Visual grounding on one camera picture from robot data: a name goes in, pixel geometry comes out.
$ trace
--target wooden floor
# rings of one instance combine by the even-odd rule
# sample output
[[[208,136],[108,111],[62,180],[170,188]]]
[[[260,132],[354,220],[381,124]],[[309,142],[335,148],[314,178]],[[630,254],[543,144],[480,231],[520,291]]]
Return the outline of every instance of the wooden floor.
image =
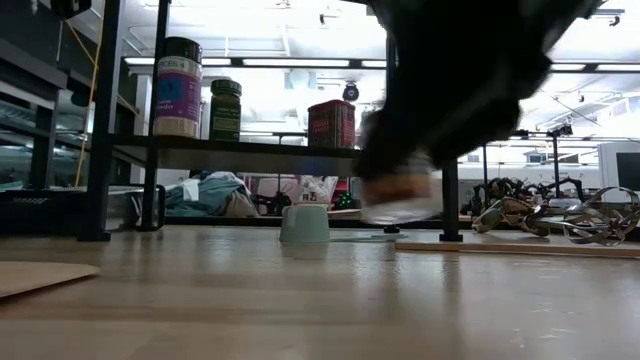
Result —
[[[101,268],[98,278],[0,303],[1,358],[640,354],[638,260],[405,253],[370,243],[281,246],[277,235],[168,227],[146,237],[115,235],[108,244],[0,240],[0,260]]]

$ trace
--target green jar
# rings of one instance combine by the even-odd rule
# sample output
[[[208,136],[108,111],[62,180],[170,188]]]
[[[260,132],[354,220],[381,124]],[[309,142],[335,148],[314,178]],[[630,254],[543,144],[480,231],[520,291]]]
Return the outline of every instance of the green jar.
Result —
[[[242,85],[220,79],[211,82],[209,140],[240,141]]]

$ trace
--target box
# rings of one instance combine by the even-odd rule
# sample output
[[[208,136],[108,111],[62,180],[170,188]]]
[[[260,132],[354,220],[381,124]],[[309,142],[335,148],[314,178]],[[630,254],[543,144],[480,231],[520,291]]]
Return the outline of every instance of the box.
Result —
[[[309,108],[309,146],[353,148],[355,106],[331,100]]]

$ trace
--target shelf board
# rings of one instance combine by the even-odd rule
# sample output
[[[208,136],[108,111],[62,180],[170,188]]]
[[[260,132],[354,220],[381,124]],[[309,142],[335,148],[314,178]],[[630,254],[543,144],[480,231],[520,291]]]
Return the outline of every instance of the shelf board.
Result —
[[[220,170],[316,176],[353,176],[359,151],[291,145],[237,143],[178,136],[111,135],[115,149],[146,162],[158,151],[158,169]]]

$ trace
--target teal fabric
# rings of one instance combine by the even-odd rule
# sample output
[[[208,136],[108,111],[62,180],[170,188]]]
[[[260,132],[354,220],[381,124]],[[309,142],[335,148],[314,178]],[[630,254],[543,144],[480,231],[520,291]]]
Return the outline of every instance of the teal fabric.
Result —
[[[234,191],[247,195],[244,185],[227,179],[209,178],[198,183],[198,201],[185,201],[184,189],[175,187],[167,191],[168,216],[220,216],[227,208],[227,198]]]

